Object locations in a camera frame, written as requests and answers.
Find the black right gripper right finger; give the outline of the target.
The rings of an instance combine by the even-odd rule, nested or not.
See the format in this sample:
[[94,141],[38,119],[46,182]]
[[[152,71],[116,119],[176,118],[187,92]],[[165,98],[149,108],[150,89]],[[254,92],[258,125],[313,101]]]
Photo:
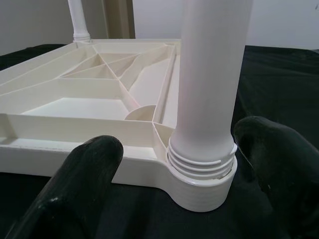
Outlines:
[[293,239],[319,237],[319,151],[300,133],[264,117],[239,120],[235,141]]

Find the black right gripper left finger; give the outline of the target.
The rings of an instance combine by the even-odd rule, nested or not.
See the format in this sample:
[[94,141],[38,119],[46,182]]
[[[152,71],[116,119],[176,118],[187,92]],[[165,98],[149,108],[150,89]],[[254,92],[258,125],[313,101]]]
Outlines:
[[93,239],[123,154],[109,135],[74,148],[6,238]]

